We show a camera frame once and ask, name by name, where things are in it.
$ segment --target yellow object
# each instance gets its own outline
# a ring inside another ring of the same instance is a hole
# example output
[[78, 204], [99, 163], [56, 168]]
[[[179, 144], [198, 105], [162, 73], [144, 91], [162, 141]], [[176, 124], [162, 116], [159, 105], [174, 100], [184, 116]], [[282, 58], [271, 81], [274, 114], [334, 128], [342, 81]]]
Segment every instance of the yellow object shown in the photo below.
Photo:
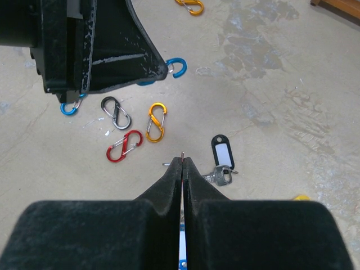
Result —
[[[163, 108], [163, 113], [164, 113], [164, 116], [163, 116], [163, 120], [161, 121], [161, 124], [160, 122], [157, 120], [157, 118], [155, 118], [155, 116], [152, 114], [152, 110], [154, 109], [154, 107], [156, 106], [160, 106]], [[148, 125], [147, 125], [147, 131], [146, 131], [146, 138], [150, 141], [150, 142], [160, 142], [161, 139], [164, 137], [164, 132], [165, 132], [165, 129], [163, 127], [163, 124], [164, 124], [164, 119], [165, 119], [165, 114], [167, 114], [168, 111], [167, 111], [167, 108], [165, 107], [164, 104], [162, 103], [154, 103], [151, 105], [149, 111], [148, 111], [148, 115], [150, 117], [149, 121], [148, 121]], [[150, 135], [149, 135], [149, 132], [150, 132], [150, 127], [151, 127], [151, 124], [152, 122], [155, 123], [155, 125], [157, 126], [157, 128], [160, 130], [161, 132], [161, 135], [159, 138], [157, 139], [152, 139], [150, 138]]]
[[309, 201], [310, 197], [307, 195], [299, 195], [293, 199], [294, 201]]
[[[197, 0], [175, 0], [180, 6], [184, 6], [186, 10], [192, 15], [192, 16], [199, 16], [204, 11], [204, 5], [200, 1]], [[189, 6], [200, 6], [200, 10], [194, 11]]]

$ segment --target concrete floor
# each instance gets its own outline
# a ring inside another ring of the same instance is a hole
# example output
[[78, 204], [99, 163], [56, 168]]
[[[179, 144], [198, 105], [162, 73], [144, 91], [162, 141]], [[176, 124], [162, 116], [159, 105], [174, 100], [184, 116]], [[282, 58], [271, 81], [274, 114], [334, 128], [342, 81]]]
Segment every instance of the concrete floor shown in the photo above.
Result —
[[164, 139], [117, 164], [105, 152], [124, 133], [100, 109], [106, 95], [65, 117], [29, 50], [0, 48], [0, 250], [32, 202], [133, 199], [181, 151], [209, 173], [211, 139], [224, 134], [240, 174], [221, 192], [325, 204], [359, 267], [360, 27], [308, 1], [203, 1], [199, 17], [133, 1], [163, 58], [183, 57], [188, 72], [111, 93], [143, 133], [150, 105], [168, 108]]

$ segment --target key tag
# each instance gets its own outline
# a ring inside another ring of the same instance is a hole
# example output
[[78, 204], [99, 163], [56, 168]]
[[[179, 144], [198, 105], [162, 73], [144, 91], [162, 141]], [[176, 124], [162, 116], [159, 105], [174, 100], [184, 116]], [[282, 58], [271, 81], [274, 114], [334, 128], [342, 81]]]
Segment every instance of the key tag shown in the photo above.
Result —
[[230, 141], [224, 135], [216, 135], [211, 141], [216, 165], [226, 165], [234, 169], [234, 158], [232, 157]]

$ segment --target wooden object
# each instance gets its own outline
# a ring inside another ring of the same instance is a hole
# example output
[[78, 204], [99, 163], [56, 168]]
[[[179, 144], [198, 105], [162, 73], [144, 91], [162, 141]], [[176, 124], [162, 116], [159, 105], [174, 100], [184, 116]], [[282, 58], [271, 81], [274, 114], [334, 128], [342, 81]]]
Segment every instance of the wooden object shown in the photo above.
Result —
[[311, 0], [310, 4], [312, 6], [317, 6], [320, 2], [328, 3], [329, 5], [360, 19], [360, 2], [357, 0]]

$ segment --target red carabiner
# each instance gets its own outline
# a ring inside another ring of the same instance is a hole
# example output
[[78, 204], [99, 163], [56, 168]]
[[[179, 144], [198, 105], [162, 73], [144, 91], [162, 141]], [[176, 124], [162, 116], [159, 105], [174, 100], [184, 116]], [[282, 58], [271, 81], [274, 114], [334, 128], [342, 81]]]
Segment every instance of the red carabiner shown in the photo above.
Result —
[[[139, 135], [139, 137], [140, 137], [140, 141], [137, 142], [137, 143], [135, 143], [135, 144], [128, 150], [128, 138], [129, 138], [129, 136], [130, 136], [132, 133], [137, 133], [137, 134]], [[142, 144], [142, 140], [143, 140], [143, 139], [142, 139], [142, 134], [141, 134], [140, 131], [130, 130], [128, 133], [126, 133], [126, 134], [124, 135], [124, 137], [123, 137], [121, 140], [115, 142], [113, 145], [111, 145], [111, 146], [107, 149], [107, 151], [106, 151], [106, 157], [107, 157], [107, 159], [109, 159], [111, 162], [120, 162], [120, 161], [122, 161], [122, 160], [126, 157], [126, 154], [127, 154], [128, 152], [134, 150], [136, 147], [138, 147], [138, 146], [140, 146], [140, 145]], [[120, 156], [120, 158], [118, 158], [118, 159], [113, 159], [113, 158], [111, 157], [111, 150], [113, 150], [115, 147], [117, 147], [117, 146], [119, 146], [119, 145], [121, 145], [121, 144], [123, 144], [123, 150], [121, 151], [121, 156]]]

